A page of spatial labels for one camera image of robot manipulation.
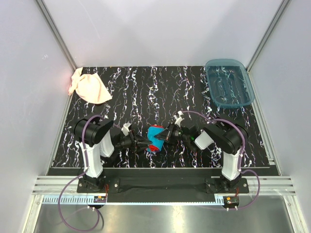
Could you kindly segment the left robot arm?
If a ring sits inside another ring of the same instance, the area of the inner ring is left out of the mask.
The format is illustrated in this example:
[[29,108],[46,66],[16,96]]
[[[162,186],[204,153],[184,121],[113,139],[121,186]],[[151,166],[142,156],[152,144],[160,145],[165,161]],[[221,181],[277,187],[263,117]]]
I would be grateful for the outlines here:
[[82,150],[84,171],[79,176],[94,192],[104,189],[104,168],[101,158],[110,158],[113,153],[125,149],[140,152],[148,148],[152,142],[132,129],[131,123],[121,127],[119,135],[112,137],[110,130],[114,121],[100,115],[88,115],[77,121],[73,127],[73,134]]

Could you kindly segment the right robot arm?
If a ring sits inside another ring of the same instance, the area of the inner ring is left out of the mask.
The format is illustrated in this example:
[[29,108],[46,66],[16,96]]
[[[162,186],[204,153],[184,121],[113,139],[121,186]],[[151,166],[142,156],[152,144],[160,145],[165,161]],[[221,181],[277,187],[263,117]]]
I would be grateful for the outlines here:
[[247,129],[240,122],[218,117],[201,130],[194,125],[184,127],[175,122],[155,138],[170,144],[182,141],[193,152],[203,151],[215,143],[223,151],[222,173],[215,182],[215,189],[229,193],[238,187],[243,151],[249,138]]

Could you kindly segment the pink towel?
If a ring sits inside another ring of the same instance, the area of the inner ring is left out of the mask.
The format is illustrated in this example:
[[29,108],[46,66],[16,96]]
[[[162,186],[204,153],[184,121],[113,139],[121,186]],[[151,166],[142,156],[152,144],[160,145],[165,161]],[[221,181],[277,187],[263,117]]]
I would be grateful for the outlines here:
[[68,89],[69,96],[76,92],[81,99],[92,104],[102,104],[112,99],[97,73],[82,74],[82,71],[82,67],[78,68],[72,75]]

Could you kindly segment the red blue patterned towel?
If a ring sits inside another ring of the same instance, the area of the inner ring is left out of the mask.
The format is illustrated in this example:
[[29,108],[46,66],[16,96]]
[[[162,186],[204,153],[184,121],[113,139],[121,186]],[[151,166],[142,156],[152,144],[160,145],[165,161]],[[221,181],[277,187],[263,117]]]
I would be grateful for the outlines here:
[[148,148],[146,149],[146,151],[157,153],[162,150],[164,141],[157,139],[155,136],[163,131],[164,131],[164,128],[159,125],[152,125],[149,127],[148,132],[147,132],[147,139],[151,141],[152,143],[148,145]]

